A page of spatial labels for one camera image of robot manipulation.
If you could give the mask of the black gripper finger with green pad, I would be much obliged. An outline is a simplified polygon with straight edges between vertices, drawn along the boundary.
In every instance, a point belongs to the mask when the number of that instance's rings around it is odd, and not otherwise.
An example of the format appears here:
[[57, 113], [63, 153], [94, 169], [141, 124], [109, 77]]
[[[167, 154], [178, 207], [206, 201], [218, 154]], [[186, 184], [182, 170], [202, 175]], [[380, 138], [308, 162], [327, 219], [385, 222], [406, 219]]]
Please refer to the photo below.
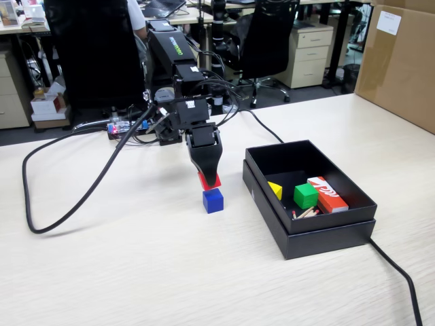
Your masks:
[[218, 163], [222, 156], [221, 147], [202, 147], [189, 149], [190, 159], [198, 170], [203, 187], [219, 187]]

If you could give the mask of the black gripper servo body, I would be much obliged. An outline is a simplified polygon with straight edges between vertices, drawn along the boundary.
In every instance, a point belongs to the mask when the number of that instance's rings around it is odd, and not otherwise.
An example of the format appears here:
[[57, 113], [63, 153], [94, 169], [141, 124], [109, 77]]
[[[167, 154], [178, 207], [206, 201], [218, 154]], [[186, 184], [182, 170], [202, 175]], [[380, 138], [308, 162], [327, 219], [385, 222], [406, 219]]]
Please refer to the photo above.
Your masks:
[[220, 132], [215, 123], [193, 125], [186, 130], [186, 144], [189, 149], [221, 147]]

